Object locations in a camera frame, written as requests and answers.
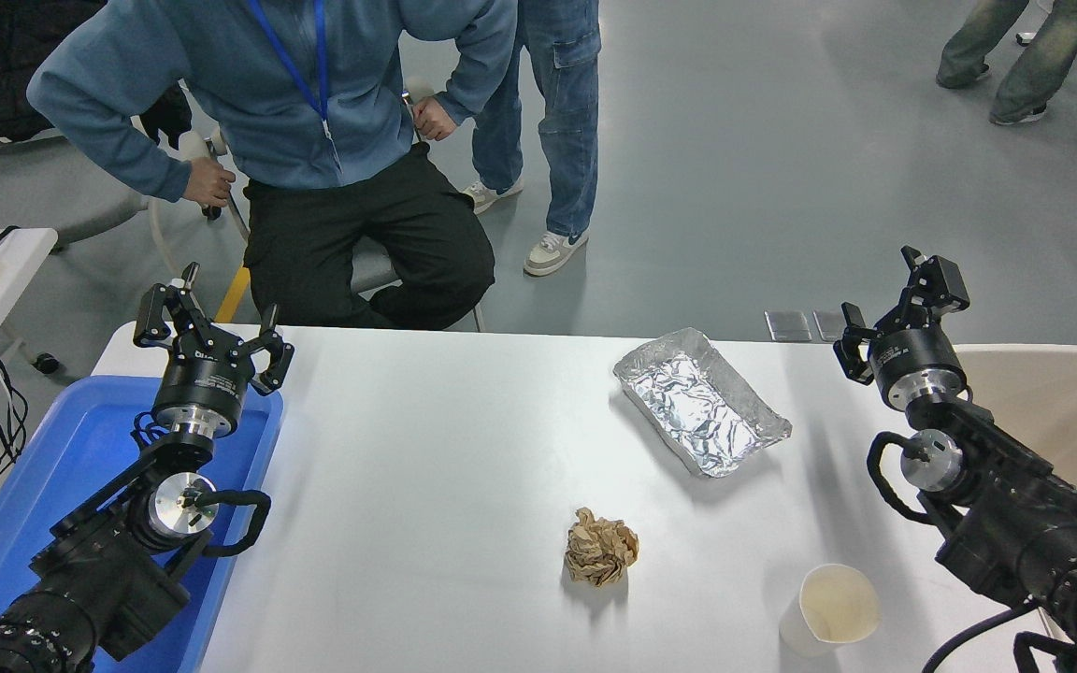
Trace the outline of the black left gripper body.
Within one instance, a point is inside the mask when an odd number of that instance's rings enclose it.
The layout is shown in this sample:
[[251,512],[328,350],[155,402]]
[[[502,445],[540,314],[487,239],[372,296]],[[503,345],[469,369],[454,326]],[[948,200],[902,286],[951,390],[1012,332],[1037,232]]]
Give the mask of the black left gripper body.
[[153,416],[162,424],[176,424],[191,408],[204,409],[218,424],[236,424],[251,380],[251,363],[208,354],[192,341],[174,339],[153,402]]

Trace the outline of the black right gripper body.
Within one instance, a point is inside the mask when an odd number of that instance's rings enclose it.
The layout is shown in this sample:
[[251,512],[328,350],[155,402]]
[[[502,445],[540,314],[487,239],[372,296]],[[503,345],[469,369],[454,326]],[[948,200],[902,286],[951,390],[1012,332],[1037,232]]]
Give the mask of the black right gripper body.
[[939,327],[885,333],[869,345],[869,365],[881,394],[920,371],[940,371],[939,385],[959,394],[967,388],[965,371],[949,337]]

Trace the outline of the seated person's right hand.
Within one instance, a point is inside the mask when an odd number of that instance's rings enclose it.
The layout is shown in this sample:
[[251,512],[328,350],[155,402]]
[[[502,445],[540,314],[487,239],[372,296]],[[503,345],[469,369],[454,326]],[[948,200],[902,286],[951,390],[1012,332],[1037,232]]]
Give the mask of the seated person's right hand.
[[237,180],[235,172],[208,156],[193,158],[188,166],[191,176],[183,192],[184,199],[201,208],[226,208],[230,188]]

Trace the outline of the seated person's left hand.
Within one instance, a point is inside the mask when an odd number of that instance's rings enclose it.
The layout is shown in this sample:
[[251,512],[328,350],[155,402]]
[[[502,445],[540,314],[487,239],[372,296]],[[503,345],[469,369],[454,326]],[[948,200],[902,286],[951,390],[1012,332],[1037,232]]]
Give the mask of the seated person's left hand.
[[457,131],[458,124],[433,95],[419,99],[412,106],[416,136],[420,141],[440,141]]

